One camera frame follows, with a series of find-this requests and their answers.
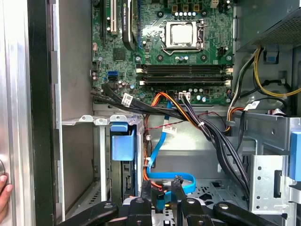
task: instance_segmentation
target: finger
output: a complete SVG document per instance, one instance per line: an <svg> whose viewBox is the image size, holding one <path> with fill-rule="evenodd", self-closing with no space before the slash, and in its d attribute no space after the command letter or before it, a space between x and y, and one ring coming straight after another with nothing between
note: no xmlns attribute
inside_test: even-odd
<svg viewBox="0 0 301 226"><path fill-rule="evenodd" d="M8 211L8 205L6 204L3 210L0 212L0 224L4 220L7 211Z"/></svg>
<svg viewBox="0 0 301 226"><path fill-rule="evenodd" d="M7 179L8 179L8 177L5 176L5 175L2 175L0 177L0 191L2 191L2 189L3 189L3 187L4 187L4 185L5 185L6 181L7 181Z"/></svg>
<svg viewBox="0 0 301 226"><path fill-rule="evenodd" d="M6 185L6 187L3 189L1 195L0 195L0 212L4 209L6 203L8 202L8 199L10 197L11 191L13 190L12 185Z"/></svg>

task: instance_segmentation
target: ventilation holes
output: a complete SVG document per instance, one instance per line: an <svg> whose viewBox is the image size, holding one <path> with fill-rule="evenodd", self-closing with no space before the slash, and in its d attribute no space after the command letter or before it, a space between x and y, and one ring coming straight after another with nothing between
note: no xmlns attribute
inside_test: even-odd
<svg viewBox="0 0 301 226"><path fill-rule="evenodd" d="M301 16L293 17L282 23L279 27L271 28L271 31L264 33L260 39L253 44L301 44Z"/></svg>
<svg viewBox="0 0 301 226"><path fill-rule="evenodd" d="M100 194L100 189L95 193L95 195L93 196L93 198L90 200L89 204L94 203L94 201L97 199L97 197Z"/></svg>

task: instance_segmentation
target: expansion slot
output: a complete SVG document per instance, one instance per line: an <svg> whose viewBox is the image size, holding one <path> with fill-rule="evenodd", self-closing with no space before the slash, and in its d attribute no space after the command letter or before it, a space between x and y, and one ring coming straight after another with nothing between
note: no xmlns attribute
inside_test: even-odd
<svg viewBox="0 0 301 226"><path fill-rule="evenodd" d="M117 35L117 0L111 0L111 34Z"/></svg>
<svg viewBox="0 0 301 226"><path fill-rule="evenodd" d="M157 77L157 76L146 76L139 79L141 86L147 85L185 85L185 84L204 84L210 86L223 86L228 85L232 80L232 76L221 76L221 77Z"/></svg>
<svg viewBox="0 0 301 226"><path fill-rule="evenodd" d="M103 41L103 45L105 45L106 41L106 0L101 0L101 6L99 8L100 10L100 37Z"/></svg>
<svg viewBox="0 0 301 226"><path fill-rule="evenodd" d="M222 65L138 65L136 73L144 74L221 74Z"/></svg>

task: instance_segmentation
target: blue sata port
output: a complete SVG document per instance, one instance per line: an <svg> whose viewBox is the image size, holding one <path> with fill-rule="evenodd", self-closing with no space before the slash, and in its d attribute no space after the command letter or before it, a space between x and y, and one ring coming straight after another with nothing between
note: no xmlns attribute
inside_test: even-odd
<svg viewBox="0 0 301 226"><path fill-rule="evenodd" d="M107 72L107 75L108 75L108 76L118 76L118 71L110 71L110 72Z"/></svg>
<svg viewBox="0 0 301 226"><path fill-rule="evenodd" d="M107 76L109 81L117 81L118 71L109 71L107 72Z"/></svg>

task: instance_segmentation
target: green circuit board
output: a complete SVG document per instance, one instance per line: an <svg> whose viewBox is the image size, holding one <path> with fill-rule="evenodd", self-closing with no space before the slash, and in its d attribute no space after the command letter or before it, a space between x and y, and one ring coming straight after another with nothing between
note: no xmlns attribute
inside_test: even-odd
<svg viewBox="0 0 301 226"><path fill-rule="evenodd" d="M117 0L118 32L112 34L103 32L102 18L111 17L111 0L104 0L105 4L92 6L92 49L93 49L93 88L101 92L102 84L109 82L111 88L119 96L129 93L147 104L151 104L155 93L164 91L175 98L179 92L191 91L192 104L227 105L227 91L231 84L212 85L208 83L156 84L141 86L137 80L137 65L228 65L232 66L232 31L233 7L221 10L212 8L211 0L137 0L136 20L138 34L135 37L136 49L130 51L125 48L122 40L122 0ZM175 12L194 12L195 17L178 17ZM171 56L162 51L161 33L166 32L169 22L203 23L203 48L194 52L173 53ZM105 21L110 27L109 19ZM117 72L116 79L109 79L108 72ZM172 75L185 77L189 80L192 75ZM194 74L193 77L211 77L216 74Z"/></svg>

